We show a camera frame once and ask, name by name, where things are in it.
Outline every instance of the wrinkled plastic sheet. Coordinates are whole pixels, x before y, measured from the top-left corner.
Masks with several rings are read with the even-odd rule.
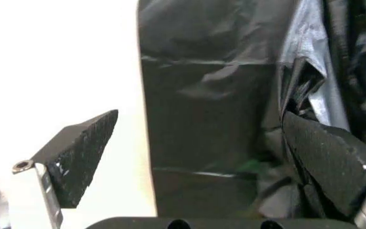
[[[310,216],[349,220],[366,194],[366,1],[301,0],[277,73],[285,157]]]
[[[252,204],[262,162],[281,144],[265,135],[280,126],[272,88],[294,9],[294,0],[141,1],[160,216],[237,217]]]
[[[322,160],[327,173],[321,174],[313,162],[324,152],[354,151],[366,143],[366,30],[356,29],[360,16],[366,24],[366,1],[141,0],[142,75],[159,216],[257,217],[249,209],[266,183],[261,175],[277,162],[289,166],[286,172],[298,186],[279,189],[271,202],[292,198],[295,190],[301,197],[275,201],[286,210],[264,215],[353,214],[366,191],[365,167],[354,167],[348,178],[364,177],[343,198],[337,190],[348,181],[320,184],[339,164]],[[285,116],[293,118],[288,133],[318,145],[283,136]],[[312,134],[322,126],[344,129],[341,136],[323,131],[322,139],[341,138],[335,143],[340,148],[315,141]],[[299,157],[299,145],[317,155]],[[340,154],[327,160],[366,165],[359,154]],[[348,172],[350,165],[337,169]],[[329,184],[334,192],[323,189]]]

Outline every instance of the screw hole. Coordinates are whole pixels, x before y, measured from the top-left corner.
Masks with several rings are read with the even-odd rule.
[[[16,168],[24,168],[29,165],[29,162],[22,161],[19,164],[16,165]]]
[[[275,221],[267,220],[261,224],[261,229],[284,229],[284,228]]]
[[[168,226],[167,229],[191,229],[190,225],[182,220],[182,219],[176,219],[173,220]]]

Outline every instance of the white background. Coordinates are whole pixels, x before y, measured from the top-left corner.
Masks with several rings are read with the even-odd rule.
[[[62,228],[155,216],[137,0],[0,1],[0,188],[64,126],[119,109],[91,186]]]

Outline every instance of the black garbage bag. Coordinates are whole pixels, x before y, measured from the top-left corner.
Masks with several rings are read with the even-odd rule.
[[[334,204],[336,195],[321,189],[286,132],[302,135],[300,118],[366,143],[362,18],[366,2],[348,0],[141,0],[158,215],[351,214],[337,204],[349,205],[366,187]]]

